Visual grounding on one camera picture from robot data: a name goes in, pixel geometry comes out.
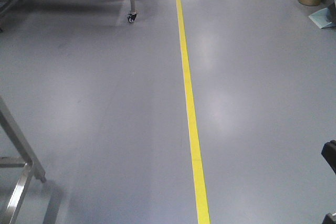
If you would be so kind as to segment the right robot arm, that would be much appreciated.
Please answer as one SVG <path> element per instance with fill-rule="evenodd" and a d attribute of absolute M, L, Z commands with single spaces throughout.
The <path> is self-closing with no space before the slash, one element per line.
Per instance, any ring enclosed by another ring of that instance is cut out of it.
<path fill-rule="evenodd" d="M 326 142 L 322 148 L 321 155 L 327 161 L 331 169 L 335 173 L 335 140 Z M 335 213 L 325 215 L 322 224 L 335 224 Z"/>

